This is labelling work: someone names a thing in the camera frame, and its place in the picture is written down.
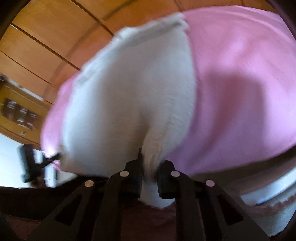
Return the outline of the white knitted sweater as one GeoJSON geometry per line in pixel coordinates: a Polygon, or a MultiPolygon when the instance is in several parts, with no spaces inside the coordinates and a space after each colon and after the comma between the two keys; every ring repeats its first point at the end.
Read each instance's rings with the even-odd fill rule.
{"type": "Polygon", "coordinates": [[[182,13],[123,28],[82,67],[65,111],[61,169],[110,177],[143,156],[140,200],[165,208],[156,172],[189,131],[196,78],[182,13]]]}

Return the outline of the wooden wardrobe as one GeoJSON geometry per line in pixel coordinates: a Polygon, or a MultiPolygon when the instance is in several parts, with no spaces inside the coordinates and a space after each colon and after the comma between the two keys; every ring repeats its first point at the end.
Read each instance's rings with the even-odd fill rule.
{"type": "Polygon", "coordinates": [[[177,11],[238,5],[273,11],[267,1],[1,1],[1,101],[33,111],[33,128],[1,118],[1,133],[40,146],[40,126],[61,84],[126,26],[177,11]]]}

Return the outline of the wooden shelf with items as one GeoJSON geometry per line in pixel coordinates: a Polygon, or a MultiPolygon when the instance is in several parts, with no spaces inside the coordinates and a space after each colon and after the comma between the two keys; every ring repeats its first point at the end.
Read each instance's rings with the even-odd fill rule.
{"type": "Polygon", "coordinates": [[[1,133],[40,150],[41,127],[49,111],[43,101],[12,84],[1,74],[1,133]]]}

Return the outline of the pink bed cover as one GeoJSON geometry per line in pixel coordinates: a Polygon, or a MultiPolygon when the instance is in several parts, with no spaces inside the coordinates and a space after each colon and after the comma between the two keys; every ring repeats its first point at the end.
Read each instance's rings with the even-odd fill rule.
{"type": "MultiPolygon", "coordinates": [[[[272,12],[213,6],[182,13],[197,83],[184,140],[166,156],[187,175],[276,157],[295,145],[295,39],[272,12]]],[[[58,92],[41,132],[61,153],[63,119],[78,75],[58,92]]]]}

